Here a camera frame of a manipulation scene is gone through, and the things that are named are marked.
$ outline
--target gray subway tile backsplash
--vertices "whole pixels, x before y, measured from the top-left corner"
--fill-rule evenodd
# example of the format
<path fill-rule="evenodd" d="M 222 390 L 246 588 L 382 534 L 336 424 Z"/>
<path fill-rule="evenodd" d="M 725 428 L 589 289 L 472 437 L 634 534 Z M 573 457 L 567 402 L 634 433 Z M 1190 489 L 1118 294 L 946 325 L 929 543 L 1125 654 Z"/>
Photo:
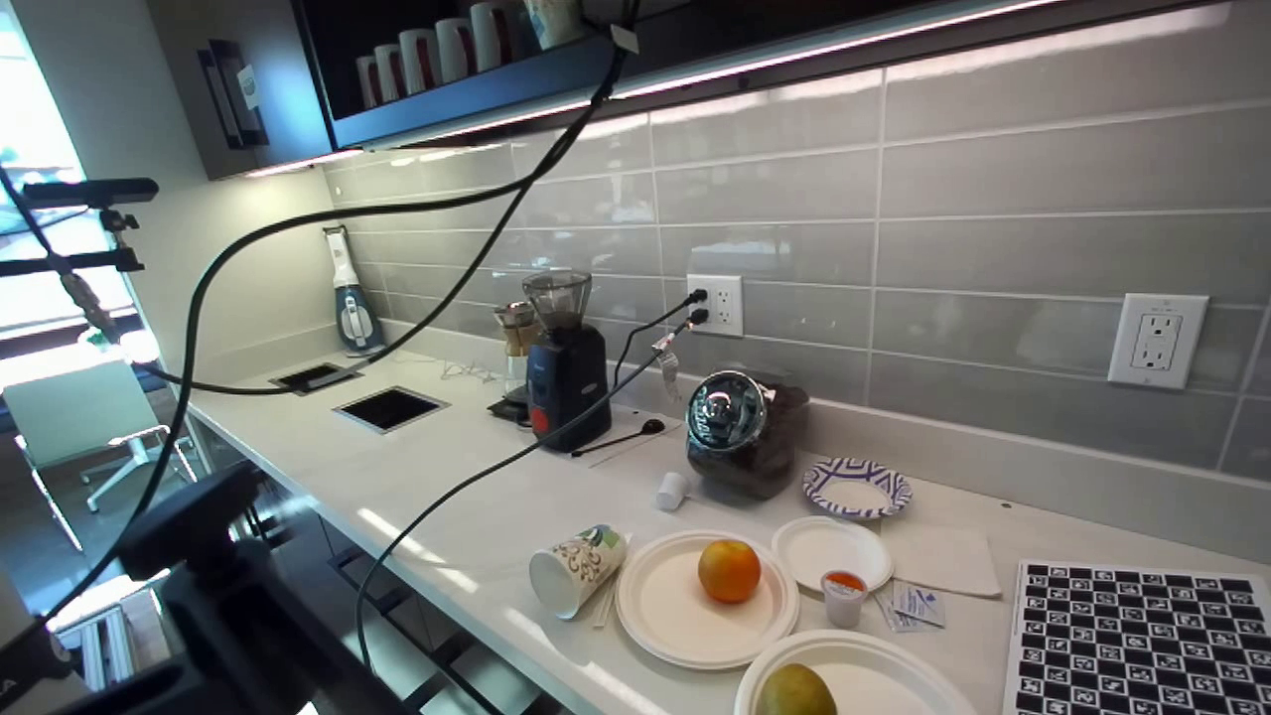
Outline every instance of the gray subway tile backsplash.
<path fill-rule="evenodd" d="M 746 371 L 759 379 L 802 386 L 815 399 L 861 402 L 864 399 L 864 355 L 833 347 L 763 343 L 763 339 L 713 339 L 687 334 L 675 343 L 681 371 Z"/>
<path fill-rule="evenodd" d="M 875 222 L 664 225 L 667 274 L 869 286 Z"/>
<path fill-rule="evenodd" d="M 918 220 L 877 225 L 877 286 L 995 294 L 1212 294 L 1266 304 L 1271 212 Z"/>
<path fill-rule="evenodd" d="M 1271 106 L 885 149 L 882 216 L 1271 204 Z"/>
<path fill-rule="evenodd" d="M 1117 390 L 1074 379 L 875 355 L 877 408 L 1073 440 L 1151 461 L 1213 466 L 1233 399 Z"/>
<path fill-rule="evenodd" d="M 1271 402 L 1241 402 L 1223 470 L 1271 480 Z"/>
<path fill-rule="evenodd" d="M 763 339 L 869 347 L 869 289 L 746 282 L 742 317 Z"/>
<path fill-rule="evenodd" d="M 877 151 L 826 151 L 659 171 L 664 222 L 864 220 Z"/>
<path fill-rule="evenodd" d="M 875 347 L 947 363 L 1105 379 L 1118 304 L 893 294 L 877 289 Z M 1208 310 L 1190 390 L 1233 394 L 1260 334 L 1260 310 Z"/>
<path fill-rule="evenodd" d="M 1248 390 L 1271 399 L 1271 310 L 1262 317 L 1262 351 L 1254 355 L 1254 379 Z"/>
<path fill-rule="evenodd" d="M 440 325 L 497 334 L 491 304 L 533 271 L 582 268 L 616 355 L 687 274 L 742 274 L 746 334 L 687 334 L 681 371 L 1271 477 L 1266 47 L 1271 3 L 1232 3 L 1199 35 L 1068 35 L 594 122 Z M 320 171 L 342 206 L 436 200 L 522 176 L 547 143 Z M 434 310 L 498 206 L 352 220 L 371 308 Z M 1125 294 L 1212 294 L 1182 394 L 1105 382 Z"/>

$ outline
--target black and white checkered mat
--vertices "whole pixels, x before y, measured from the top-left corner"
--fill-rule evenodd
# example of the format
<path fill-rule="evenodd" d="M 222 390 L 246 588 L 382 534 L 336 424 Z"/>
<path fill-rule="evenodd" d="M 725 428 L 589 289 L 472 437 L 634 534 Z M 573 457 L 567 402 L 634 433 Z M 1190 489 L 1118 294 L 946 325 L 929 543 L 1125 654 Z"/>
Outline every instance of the black and white checkered mat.
<path fill-rule="evenodd" d="M 1271 715 L 1271 633 L 1241 578 L 1024 563 L 1008 709 Z"/>

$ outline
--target appliance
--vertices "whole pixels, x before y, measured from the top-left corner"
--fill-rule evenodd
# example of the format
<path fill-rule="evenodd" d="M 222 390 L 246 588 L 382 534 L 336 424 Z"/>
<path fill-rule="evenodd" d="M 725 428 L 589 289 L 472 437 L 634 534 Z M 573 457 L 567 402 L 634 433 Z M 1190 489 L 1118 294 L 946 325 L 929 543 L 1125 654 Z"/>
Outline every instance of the appliance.
<path fill-rule="evenodd" d="M 593 298 L 593 274 L 589 271 L 536 274 L 522 282 L 522 298 L 538 323 L 538 343 L 529 347 L 529 371 L 522 371 L 529 428 L 544 440 L 544 451 L 567 453 L 594 440 L 612 424 L 608 402 L 594 407 L 608 394 L 603 334 L 582 323 L 582 310 Z"/>
<path fill-rule="evenodd" d="M 712 372 L 687 399 L 687 461 L 701 484 L 767 500 L 791 480 L 802 412 L 796 386 L 737 371 Z"/>
<path fill-rule="evenodd" d="M 504 347 L 506 347 L 506 372 L 504 372 L 504 399 L 497 407 L 487 407 L 491 419 L 529 421 L 529 399 L 522 399 L 522 355 L 536 343 L 536 317 L 529 304 L 504 304 L 491 310 L 491 317 L 504 331 Z"/>

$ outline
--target white plate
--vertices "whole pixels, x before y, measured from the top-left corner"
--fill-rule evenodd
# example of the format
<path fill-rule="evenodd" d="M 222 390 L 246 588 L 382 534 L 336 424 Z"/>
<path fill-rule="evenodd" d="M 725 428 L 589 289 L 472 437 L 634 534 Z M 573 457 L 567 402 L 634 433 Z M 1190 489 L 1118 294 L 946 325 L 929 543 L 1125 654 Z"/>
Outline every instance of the white plate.
<path fill-rule="evenodd" d="M 808 670 L 818 670 L 837 710 L 974 715 L 970 700 L 938 666 L 856 633 L 796 633 L 769 644 L 746 666 L 729 710 L 755 715 L 767 677 L 783 662 L 806 662 Z"/>
<path fill-rule="evenodd" d="M 828 515 L 786 521 L 769 550 L 806 592 L 822 592 L 826 571 L 855 571 L 869 592 L 890 582 L 885 543 L 869 527 Z"/>
<path fill-rule="evenodd" d="M 763 562 L 759 592 L 724 609 L 698 583 L 705 541 L 746 541 L 734 534 L 671 534 L 638 550 L 620 571 L 616 611 L 623 633 L 656 658 L 692 670 L 746 666 L 767 644 L 792 633 L 796 588 L 791 571 L 755 541 Z"/>

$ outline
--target outlet cover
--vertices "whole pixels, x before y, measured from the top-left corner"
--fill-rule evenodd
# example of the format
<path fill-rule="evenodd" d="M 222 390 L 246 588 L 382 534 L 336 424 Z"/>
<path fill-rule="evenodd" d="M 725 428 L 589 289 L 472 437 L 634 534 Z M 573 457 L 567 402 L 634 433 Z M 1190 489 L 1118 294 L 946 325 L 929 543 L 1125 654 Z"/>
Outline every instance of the outlet cover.
<path fill-rule="evenodd" d="M 1125 294 L 1109 382 L 1182 390 L 1208 294 Z"/>
<path fill-rule="evenodd" d="M 742 334 L 742 277 L 737 274 L 687 274 L 687 294 L 705 289 L 705 334 Z"/>

